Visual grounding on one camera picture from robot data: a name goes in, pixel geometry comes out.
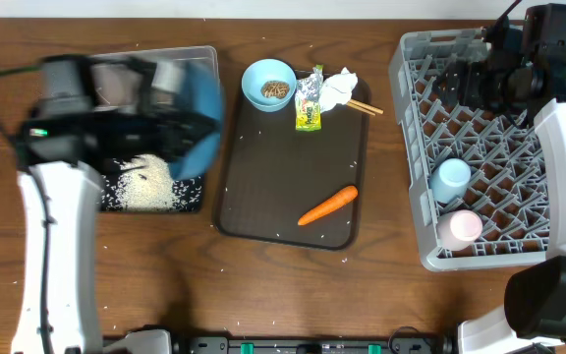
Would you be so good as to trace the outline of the light blue cup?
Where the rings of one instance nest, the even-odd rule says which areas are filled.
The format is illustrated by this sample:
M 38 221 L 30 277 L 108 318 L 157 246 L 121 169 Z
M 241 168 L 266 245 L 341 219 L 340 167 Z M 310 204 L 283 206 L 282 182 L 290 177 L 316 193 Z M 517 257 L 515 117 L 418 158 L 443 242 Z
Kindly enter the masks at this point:
M 433 171 L 429 186 L 438 203 L 449 204 L 466 194 L 470 179 L 470 166 L 459 158 L 449 158 Z

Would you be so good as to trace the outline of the pink cup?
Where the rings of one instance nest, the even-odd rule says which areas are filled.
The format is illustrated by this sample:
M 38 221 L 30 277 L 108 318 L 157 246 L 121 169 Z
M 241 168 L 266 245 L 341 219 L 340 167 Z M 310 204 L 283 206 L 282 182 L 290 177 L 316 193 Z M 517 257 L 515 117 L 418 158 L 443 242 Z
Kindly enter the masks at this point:
M 470 210 L 452 211 L 439 217 L 436 233 L 442 248 L 461 251 L 481 236 L 482 221 Z

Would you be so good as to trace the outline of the light blue small bowl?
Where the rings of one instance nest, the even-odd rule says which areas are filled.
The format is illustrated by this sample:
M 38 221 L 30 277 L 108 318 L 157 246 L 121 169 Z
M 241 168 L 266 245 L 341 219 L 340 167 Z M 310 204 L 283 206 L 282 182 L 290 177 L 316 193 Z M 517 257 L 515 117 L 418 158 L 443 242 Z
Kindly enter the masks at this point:
M 293 98 L 297 78 L 283 61 L 262 59 L 252 63 L 242 76 L 242 91 L 246 99 L 262 112 L 276 112 Z

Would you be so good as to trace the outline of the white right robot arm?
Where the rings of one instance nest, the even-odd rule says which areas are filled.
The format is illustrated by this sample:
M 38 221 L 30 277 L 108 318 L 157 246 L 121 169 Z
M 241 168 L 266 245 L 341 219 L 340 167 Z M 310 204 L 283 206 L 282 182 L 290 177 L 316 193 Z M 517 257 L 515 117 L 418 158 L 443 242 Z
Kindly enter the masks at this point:
M 566 344 L 566 4 L 530 7 L 520 29 L 506 16 L 483 31 L 480 62 L 456 60 L 434 84 L 448 105 L 521 112 L 538 137 L 549 199 L 542 263 L 508 281 L 503 304 L 459 325 L 458 353 L 544 353 Z

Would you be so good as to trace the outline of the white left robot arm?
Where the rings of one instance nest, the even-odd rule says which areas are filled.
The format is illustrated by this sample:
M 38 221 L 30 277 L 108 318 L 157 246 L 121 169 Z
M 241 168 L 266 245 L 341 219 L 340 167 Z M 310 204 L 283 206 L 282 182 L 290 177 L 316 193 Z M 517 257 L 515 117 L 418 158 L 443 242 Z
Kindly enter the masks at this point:
M 143 160 L 161 160 L 161 182 L 202 175 L 221 139 L 224 96 L 193 61 L 136 56 L 45 58 L 48 90 L 15 136 L 26 218 L 23 307 L 15 353 L 168 353 L 152 329 L 106 343 L 95 304 L 95 221 L 108 176 L 147 181 Z

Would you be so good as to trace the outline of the dark blue plate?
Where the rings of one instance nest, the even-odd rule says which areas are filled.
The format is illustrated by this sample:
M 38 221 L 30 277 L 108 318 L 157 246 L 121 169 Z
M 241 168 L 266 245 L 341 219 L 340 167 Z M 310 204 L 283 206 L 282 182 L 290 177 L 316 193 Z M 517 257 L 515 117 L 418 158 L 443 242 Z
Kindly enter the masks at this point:
M 187 180 L 204 174 L 216 158 L 225 117 L 225 96 L 219 80 L 206 66 L 184 62 L 174 106 L 189 138 L 196 140 L 168 164 L 172 179 Z

